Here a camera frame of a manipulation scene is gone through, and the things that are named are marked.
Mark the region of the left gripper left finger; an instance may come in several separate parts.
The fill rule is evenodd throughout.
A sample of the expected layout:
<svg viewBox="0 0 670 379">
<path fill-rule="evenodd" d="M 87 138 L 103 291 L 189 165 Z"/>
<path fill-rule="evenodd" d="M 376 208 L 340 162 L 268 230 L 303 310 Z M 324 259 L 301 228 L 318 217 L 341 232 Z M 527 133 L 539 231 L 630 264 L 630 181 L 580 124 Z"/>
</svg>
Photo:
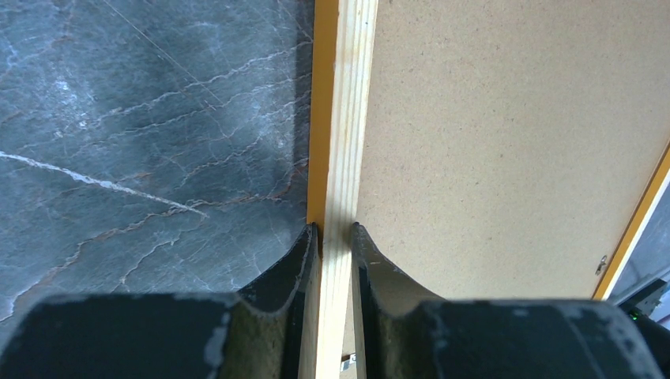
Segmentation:
<svg viewBox="0 0 670 379">
<path fill-rule="evenodd" d="M 297 378 L 318 229 L 234 292 L 53 295 L 20 323 L 4 378 Z"/>
</svg>

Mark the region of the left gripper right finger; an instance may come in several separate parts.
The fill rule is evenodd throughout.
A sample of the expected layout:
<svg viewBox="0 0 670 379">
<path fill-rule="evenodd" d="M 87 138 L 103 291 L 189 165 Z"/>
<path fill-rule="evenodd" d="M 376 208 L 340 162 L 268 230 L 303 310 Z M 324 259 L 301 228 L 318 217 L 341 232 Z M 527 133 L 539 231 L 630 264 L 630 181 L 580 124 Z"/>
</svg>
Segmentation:
<svg viewBox="0 0 670 379">
<path fill-rule="evenodd" d="M 662 378 L 665 331 L 608 302 L 447 300 L 351 231 L 361 378 Z"/>
</svg>

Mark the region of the wooden picture frame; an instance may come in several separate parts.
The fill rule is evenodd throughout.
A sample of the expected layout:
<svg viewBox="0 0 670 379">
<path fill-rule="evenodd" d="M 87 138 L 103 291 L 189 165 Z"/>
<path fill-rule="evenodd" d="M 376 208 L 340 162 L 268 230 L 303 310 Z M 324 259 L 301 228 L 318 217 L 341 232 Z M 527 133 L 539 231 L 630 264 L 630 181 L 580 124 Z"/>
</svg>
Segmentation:
<svg viewBox="0 0 670 379">
<path fill-rule="evenodd" d="M 317 280 L 318 319 L 314 326 L 315 337 L 310 344 L 311 355 L 301 364 L 303 377 L 337 378 L 345 344 L 353 341 L 356 351 L 351 231 L 354 223 L 363 225 L 358 220 L 359 194 L 381 2 L 318 1 L 314 8 L 307 219 L 318 225 L 322 248 Z M 442 298 L 607 302 L 607 296 Z"/>
</svg>

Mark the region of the brown frame backing board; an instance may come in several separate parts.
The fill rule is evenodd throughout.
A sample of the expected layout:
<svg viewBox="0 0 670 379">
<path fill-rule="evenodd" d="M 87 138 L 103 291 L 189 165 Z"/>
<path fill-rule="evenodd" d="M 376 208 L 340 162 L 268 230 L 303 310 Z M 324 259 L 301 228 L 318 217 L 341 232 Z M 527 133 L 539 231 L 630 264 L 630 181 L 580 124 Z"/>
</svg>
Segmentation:
<svg viewBox="0 0 670 379">
<path fill-rule="evenodd" d="M 383 1 L 358 220 L 445 298 L 604 298 L 668 140 L 666 1 Z"/>
</svg>

